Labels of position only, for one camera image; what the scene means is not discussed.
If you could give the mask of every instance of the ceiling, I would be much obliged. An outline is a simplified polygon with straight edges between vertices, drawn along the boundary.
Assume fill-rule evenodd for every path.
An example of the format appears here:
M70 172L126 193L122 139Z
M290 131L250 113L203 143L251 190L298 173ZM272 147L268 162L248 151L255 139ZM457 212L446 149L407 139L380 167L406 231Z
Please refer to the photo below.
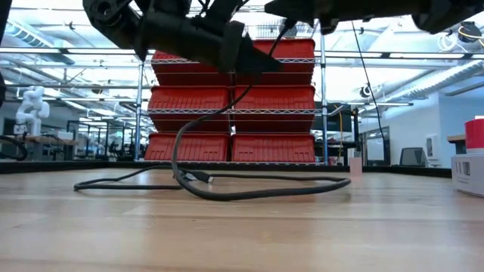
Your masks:
M255 39L275 38L278 34L280 17L262 12L262 6L268 1L251 0L244 12L235 14L234 20L239 20L248 25L247 32ZM193 1L192 8L199 8L200 4ZM478 26L484 25L484 14L478 14L471 18ZM38 1L38 0L14 0L9 22L21 26L33 35L46 41L52 47L69 48L115 48L116 46L94 29L88 21L82 1ZM478 42L464 44L455 42L455 35L444 37L445 34L429 35L415 27L409 16L392 17L371 20L368 23L355 21L358 32L363 28L364 32L358 34L358 40L363 51L400 51L400 52L481 52L482 46ZM298 26L298 37L313 38L316 51L321 50L321 36L318 31L313 32L307 25ZM17 37L5 35L2 46L29 47L27 43ZM340 23L335 33L324 37L324 47L332 51L357 51L355 35L350 22ZM53 68L55 63L44 60L39 56L10 57L22 60L24 63L35 64L42 72L57 78L66 77L72 80L73 85L96 84L96 85L137 85L138 84L138 60L135 56L106 56L106 55L69 55L68 58L75 62L67 71L64 67ZM395 91L399 86L408 84L408 81L418 79L428 73L429 65L434 69L448 69L450 66L458 66L461 63L456 60L367 60L368 78L375 91ZM7 60L0 60L2 69L11 65ZM76 66L130 66L125 69L84 69ZM24 68L15 68L9 71L12 75L8 80L13 83L21 83L26 79L36 78L42 82L48 81L35 75L32 71ZM367 82L365 71L361 67L361 61L356 59L341 60L332 63L326 69L327 98L332 101L351 101L360 99L359 89ZM150 67L147 67L144 80L149 85L157 83L156 77ZM317 86L316 100L321 99L321 69L315 68L313 82ZM76 90L77 94L95 96L86 90ZM134 98L137 91L109 90L102 97L130 97ZM482 97L482 91L469 91L467 97ZM150 91L143 91L143 98L149 98Z

